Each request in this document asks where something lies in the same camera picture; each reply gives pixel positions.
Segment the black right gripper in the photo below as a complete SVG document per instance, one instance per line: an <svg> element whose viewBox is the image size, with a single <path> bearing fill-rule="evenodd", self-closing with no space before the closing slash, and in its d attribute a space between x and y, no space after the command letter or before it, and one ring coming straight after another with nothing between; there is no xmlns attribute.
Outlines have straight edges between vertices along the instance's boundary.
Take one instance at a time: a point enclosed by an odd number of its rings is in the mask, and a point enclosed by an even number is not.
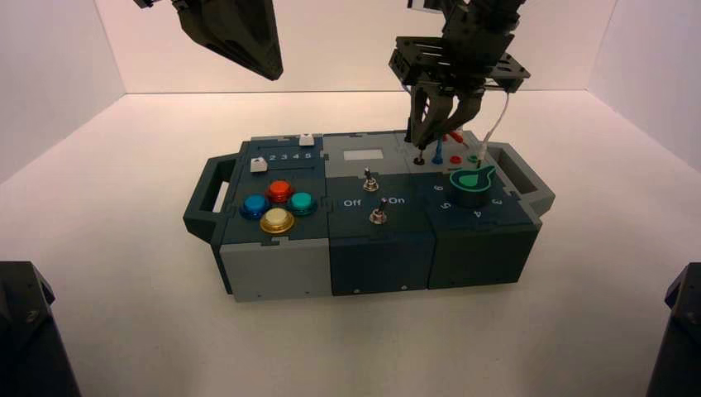
<svg viewBox="0 0 701 397"><path fill-rule="evenodd" d="M389 68L405 86L435 83L442 87L502 90L514 93L530 72L508 53L519 25L523 1L409 1L408 8L439 13L439 37L399 36ZM482 92L453 95L437 86L411 88L411 143L425 149L448 132L474 119Z"/></svg>

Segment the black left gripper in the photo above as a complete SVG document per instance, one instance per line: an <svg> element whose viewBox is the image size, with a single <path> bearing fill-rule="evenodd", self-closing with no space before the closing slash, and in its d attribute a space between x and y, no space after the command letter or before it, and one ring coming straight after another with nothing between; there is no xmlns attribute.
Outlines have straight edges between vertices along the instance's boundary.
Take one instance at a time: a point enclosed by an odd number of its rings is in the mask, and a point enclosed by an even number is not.
<svg viewBox="0 0 701 397"><path fill-rule="evenodd" d="M141 9L174 5L180 26L200 46L275 81L284 72L270 0L134 0Z"/></svg>

